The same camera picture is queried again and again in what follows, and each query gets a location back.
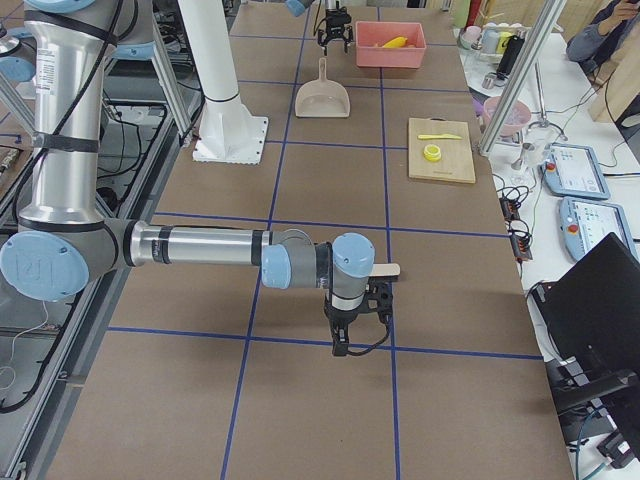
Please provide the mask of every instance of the blue sleeve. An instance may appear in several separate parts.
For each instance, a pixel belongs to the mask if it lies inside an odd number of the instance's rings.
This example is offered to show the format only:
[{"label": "blue sleeve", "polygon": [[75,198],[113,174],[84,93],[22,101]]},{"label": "blue sleeve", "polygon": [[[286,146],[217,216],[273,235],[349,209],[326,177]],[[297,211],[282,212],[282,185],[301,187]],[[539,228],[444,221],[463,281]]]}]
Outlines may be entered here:
[{"label": "blue sleeve", "polygon": [[569,40],[567,44],[567,56],[573,62],[582,62],[595,55],[598,48],[605,41],[607,36],[598,33],[598,24],[611,16],[613,9],[620,0],[614,0],[605,8],[600,10],[591,24],[587,25],[580,33]]}]

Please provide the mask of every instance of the white desk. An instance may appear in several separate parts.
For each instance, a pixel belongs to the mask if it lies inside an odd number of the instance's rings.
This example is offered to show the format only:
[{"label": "white desk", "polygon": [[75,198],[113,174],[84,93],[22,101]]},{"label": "white desk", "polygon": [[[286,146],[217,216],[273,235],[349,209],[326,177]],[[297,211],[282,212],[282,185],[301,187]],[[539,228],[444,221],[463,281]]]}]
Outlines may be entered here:
[{"label": "white desk", "polygon": [[[540,70],[542,74],[542,86],[544,90],[544,100],[546,109],[549,111],[563,111],[580,102],[580,98],[585,94],[591,85],[586,79],[577,63],[570,62],[565,54],[566,43],[559,34],[552,34],[547,40],[545,48],[540,57]],[[464,62],[467,51],[461,50],[462,61]],[[501,95],[503,88],[494,87],[491,90],[482,88],[482,80],[486,73],[495,71],[495,65],[483,61],[477,62],[472,71],[465,71],[467,82],[471,88],[489,96]],[[578,109],[576,115],[568,123],[565,133],[569,137],[567,143],[576,145],[591,146],[600,162],[613,164],[612,149],[623,141],[618,129],[613,123],[595,123],[589,115],[589,106],[593,103],[594,95]],[[519,100],[524,102],[532,111],[540,110],[538,102],[537,86],[533,69],[529,75],[527,83],[520,94]],[[548,113],[549,120],[560,126],[564,126],[567,120],[574,113],[574,109],[564,113]],[[490,162],[494,173],[500,175],[509,185],[509,178],[514,171],[511,163],[518,158],[519,147],[505,146],[497,144],[491,155]],[[614,168],[602,167],[605,173],[627,173],[640,171],[640,164],[629,150],[626,143],[616,148],[618,165]],[[534,184],[533,177],[530,177],[529,185]],[[625,210],[631,233],[634,238],[640,237],[640,178],[623,177],[607,178],[607,184],[611,191],[610,203],[622,205]],[[502,186],[499,179],[496,179],[496,188]],[[536,198],[540,194],[537,206],[535,207],[535,227],[534,205]],[[538,175],[537,186],[529,195],[520,209],[520,216],[531,227],[534,227],[533,245],[531,248],[533,260],[525,262],[523,265],[522,286],[527,291],[532,285],[541,280],[558,280],[562,277],[575,262],[569,256],[564,246],[564,241],[560,231],[558,208],[560,198],[549,194],[546,187],[540,185]],[[640,253],[640,245],[635,248]],[[538,343],[545,357],[550,360],[553,357],[553,349],[549,345],[544,322],[533,304],[529,300],[529,311],[536,328]],[[580,476],[584,477],[597,467],[603,457],[595,449],[600,442],[600,437],[595,437],[580,452]],[[574,454],[570,453],[572,464]],[[600,480],[637,480],[640,478],[640,462],[634,460],[622,470],[614,470],[607,467],[597,476]]]}]

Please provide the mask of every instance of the person's hand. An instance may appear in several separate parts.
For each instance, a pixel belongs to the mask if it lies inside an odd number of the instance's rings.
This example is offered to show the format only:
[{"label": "person's hand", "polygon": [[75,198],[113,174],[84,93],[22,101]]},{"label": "person's hand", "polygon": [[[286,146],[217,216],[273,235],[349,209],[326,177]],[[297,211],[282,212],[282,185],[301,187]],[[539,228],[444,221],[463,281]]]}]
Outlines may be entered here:
[{"label": "person's hand", "polygon": [[629,0],[621,0],[614,9],[611,16],[598,24],[598,33],[602,36],[608,35],[613,29],[625,20],[631,20],[638,14],[640,3],[629,3]]}]

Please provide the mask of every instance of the yellow ring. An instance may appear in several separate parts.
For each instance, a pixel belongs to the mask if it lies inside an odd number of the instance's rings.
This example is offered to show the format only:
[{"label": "yellow ring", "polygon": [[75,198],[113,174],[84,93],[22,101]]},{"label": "yellow ring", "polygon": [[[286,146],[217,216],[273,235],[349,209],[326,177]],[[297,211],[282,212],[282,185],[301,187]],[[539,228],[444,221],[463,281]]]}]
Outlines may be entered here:
[{"label": "yellow ring", "polygon": [[430,162],[439,162],[442,159],[442,150],[439,146],[430,143],[424,147],[422,155]]}]

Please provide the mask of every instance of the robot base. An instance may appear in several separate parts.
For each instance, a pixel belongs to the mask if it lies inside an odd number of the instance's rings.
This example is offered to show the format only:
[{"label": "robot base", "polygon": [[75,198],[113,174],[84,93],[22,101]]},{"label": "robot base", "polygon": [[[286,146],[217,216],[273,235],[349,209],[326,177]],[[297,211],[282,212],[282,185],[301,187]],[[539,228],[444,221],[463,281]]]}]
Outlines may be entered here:
[{"label": "robot base", "polygon": [[268,126],[267,117],[252,116],[237,97],[224,103],[207,100],[193,159],[257,165]]}]

